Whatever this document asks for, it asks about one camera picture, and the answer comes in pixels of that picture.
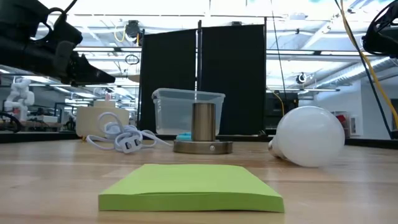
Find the clear plastic container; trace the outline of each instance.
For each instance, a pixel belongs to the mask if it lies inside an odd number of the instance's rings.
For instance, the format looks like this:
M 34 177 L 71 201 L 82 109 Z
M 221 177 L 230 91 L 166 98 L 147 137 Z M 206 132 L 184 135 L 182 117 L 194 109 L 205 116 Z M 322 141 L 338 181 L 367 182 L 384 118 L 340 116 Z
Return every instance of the clear plastic container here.
M 225 95 L 204 91 L 159 88 L 152 94 L 155 104 L 156 132 L 181 134 L 191 132 L 192 104 L 216 105 L 216 134 L 220 131 L 221 111 Z

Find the green sticky note pad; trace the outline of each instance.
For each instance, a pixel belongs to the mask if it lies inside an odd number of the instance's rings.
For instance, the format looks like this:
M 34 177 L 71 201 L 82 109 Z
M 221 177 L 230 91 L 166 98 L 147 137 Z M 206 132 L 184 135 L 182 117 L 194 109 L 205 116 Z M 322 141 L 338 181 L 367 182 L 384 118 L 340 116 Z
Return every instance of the green sticky note pad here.
M 99 210 L 283 212 L 282 197 L 243 167 L 146 164 L 102 192 Z

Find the metal disk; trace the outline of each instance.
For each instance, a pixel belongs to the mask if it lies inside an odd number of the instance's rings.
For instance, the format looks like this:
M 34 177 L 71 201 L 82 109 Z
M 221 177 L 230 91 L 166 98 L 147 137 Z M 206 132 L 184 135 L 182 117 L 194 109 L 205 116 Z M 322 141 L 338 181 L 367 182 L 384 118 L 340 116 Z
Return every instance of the metal disk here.
M 232 153 L 232 142 L 174 141 L 174 152 L 220 155 Z

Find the led bulb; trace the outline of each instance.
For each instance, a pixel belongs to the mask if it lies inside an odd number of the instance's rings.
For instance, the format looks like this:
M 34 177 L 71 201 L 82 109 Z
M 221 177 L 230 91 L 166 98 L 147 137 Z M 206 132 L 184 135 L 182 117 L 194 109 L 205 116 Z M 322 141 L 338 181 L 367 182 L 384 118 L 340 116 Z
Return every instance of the led bulb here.
M 305 167 L 327 165 L 344 146 L 341 123 L 329 111 L 303 106 L 289 111 L 279 121 L 269 152 Z

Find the black backdrop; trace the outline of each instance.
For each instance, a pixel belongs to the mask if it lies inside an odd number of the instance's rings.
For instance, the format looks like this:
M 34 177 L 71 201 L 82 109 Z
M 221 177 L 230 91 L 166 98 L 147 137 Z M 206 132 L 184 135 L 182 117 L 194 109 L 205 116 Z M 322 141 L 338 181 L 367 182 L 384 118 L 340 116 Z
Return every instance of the black backdrop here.
M 139 129 L 156 131 L 152 93 L 158 88 L 195 89 L 196 30 L 145 35 L 141 62 Z
M 203 28 L 201 91 L 226 95 L 220 134 L 258 134 L 264 128 L 263 28 Z

